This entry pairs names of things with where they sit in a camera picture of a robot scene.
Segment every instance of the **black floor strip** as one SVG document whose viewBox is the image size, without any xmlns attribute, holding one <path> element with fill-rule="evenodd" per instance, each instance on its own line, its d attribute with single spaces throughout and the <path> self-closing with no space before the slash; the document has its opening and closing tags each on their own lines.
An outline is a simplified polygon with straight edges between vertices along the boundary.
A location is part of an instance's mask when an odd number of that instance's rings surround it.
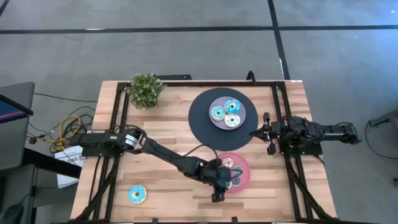
<svg viewBox="0 0 398 224">
<path fill-rule="evenodd" d="M 282 26 L 279 30 L 383 30 L 398 29 L 398 25 L 374 26 Z"/>
<path fill-rule="evenodd" d="M 6 10 L 6 7 L 8 5 L 10 0 L 4 0 L 4 2 L 2 3 L 1 7 L 0 7 L 0 17 L 2 15 L 2 13 L 4 12 L 4 10 Z"/>
<path fill-rule="evenodd" d="M 287 61 L 286 61 L 284 46 L 282 44 L 282 37 L 280 36 L 278 19 L 276 17 L 276 11 L 275 11 L 275 6 L 274 6 L 273 0 L 268 0 L 268 6 L 269 6 L 269 12 L 271 14 L 271 19 L 272 19 L 272 27 L 274 28 L 276 47 L 278 50 L 280 64 L 282 67 L 282 76 L 284 79 L 290 80 L 289 69 L 287 68 Z"/>
<path fill-rule="evenodd" d="M 271 26 L 154 27 L 113 29 L 0 30 L 0 34 L 108 34 L 141 32 L 261 31 L 273 29 L 274 28 Z"/>
</svg>

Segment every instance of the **white paper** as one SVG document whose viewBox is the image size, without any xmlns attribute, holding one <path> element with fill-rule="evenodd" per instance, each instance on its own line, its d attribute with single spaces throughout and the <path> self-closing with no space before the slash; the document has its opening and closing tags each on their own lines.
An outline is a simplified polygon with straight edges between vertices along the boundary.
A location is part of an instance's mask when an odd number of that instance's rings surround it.
<svg viewBox="0 0 398 224">
<path fill-rule="evenodd" d="M 55 158 L 82 167 L 84 161 L 84 157 L 81 156 L 82 150 L 83 148 L 81 146 L 69 147 L 64 149 L 62 152 L 55 153 Z M 57 174 L 57 180 L 58 180 L 58 188 L 60 189 L 68 187 L 79 181 L 79 179 L 68 177 L 61 174 Z"/>
</svg>

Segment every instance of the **yellow cable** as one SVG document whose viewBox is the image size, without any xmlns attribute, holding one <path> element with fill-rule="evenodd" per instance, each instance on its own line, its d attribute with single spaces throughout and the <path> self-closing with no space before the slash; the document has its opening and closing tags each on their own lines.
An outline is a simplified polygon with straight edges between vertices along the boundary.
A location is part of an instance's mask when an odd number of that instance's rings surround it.
<svg viewBox="0 0 398 224">
<path fill-rule="evenodd" d="M 74 130 L 74 132 L 72 132 L 69 136 L 65 136 L 65 137 L 63 137 L 63 133 L 62 133 L 62 126 L 63 126 L 63 123 L 65 122 L 65 121 L 67 121 L 68 119 L 70 119 L 70 118 L 76 118 L 78 121 L 79 121 L 79 126 L 76 128 L 76 130 Z M 45 141 L 45 140 L 37 140 L 38 142 L 45 142 L 45 143 L 55 143 L 55 151 L 56 152 L 59 152 L 59 151 L 62 151 L 62 150 L 64 150 L 65 149 L 65 146 L 63 145 L 63 140 L 64 140 L 64 138 L 65 139 L 69 139 L 69 138 L 72 138 L 72 137 L 74 137 L 74 135 L 80 130 L 80 128 L 81 128 L 81 119 L 80 119 L 80 117 L 79 116 L 77 116 L 77 115 L 70 115 L 70 116 L 67 116 L 66 118 L 64 118 L 62 121 L 61 121 L 61 123 L 60 123 L 60 138 L 59 139 L 57 139 L 57 140 L 54 140 L 54 141 Z"/>
</svg>

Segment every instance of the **gray carpet floor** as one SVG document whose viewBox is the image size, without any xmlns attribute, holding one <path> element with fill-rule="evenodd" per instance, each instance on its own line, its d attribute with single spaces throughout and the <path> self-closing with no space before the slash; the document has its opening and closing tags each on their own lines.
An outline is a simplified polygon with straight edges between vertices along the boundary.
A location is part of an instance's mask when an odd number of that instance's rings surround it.
<svg viewBox="0 0 398 224">
<path fill-rule="evenodd" d="M 280 26 L 398 24 L 394 0 L 275 0 Z M 265 0 L 10 0 L 0 30 L 172 26 L 271 26 Z M 398 109 L 398 30 L 282 31 L 293 80 L 303 80 L 313 119 L 353 122 L 364 138 L 369 119 Z M 32 81 L 36 92 L 96 100 L 103 80 L 135 73 L 191 74 L 202 79 L 283 79 L 273 31 L 123 34 L 0 34 L 1 85 Z M 31 123 L 49 130 L 79 106 L 35 96 Z M 81 114 L 93 112 L 81 110 Z M 368 131 L 379 153 L 398 157 L 389 124 Z M 338 216 L 396 223 L 398 161 L 365 142 L 324 142 L 324 160 Z M 49 154 L 48 145 L 29 146 Z M 39 172 L 38 186 L 56 184 Z M 39 191 L 37 223 L 67 221 L 76 188 Z"/>
</svg>

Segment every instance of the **donut on table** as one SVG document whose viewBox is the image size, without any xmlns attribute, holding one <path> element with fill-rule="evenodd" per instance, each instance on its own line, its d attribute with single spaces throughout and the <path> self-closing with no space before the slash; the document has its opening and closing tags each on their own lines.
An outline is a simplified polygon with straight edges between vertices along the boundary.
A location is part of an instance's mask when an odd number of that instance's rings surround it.
<svg viewBox="0 0 398 224">
<path fill-rule="evenodd" d="M 241 118 L 237 114 L 227 114 L 224 122 L 227 127 L 235 128 L 241 123 Z"/>
<path fill-rule="evenodd" d="M 132 203 L 142 203 L 147 198 L 147 190 L 142 185 L 135 185 L 129 192 L 129 198 Z"/>
<path fill-rule="evenodd" d="M 241 109 L 241 103 L 238 100 L 228 100 L 224 107 L 227 113 L 236 114 Z"/>
<path fill-rule="evenodd" d="M 222 106 L 215 106 L 211 109 L 210 111 L 211 118 L 213 118 L 215 121 L 222 121 L 225 118 L 225 110 Z"/>
</svg>

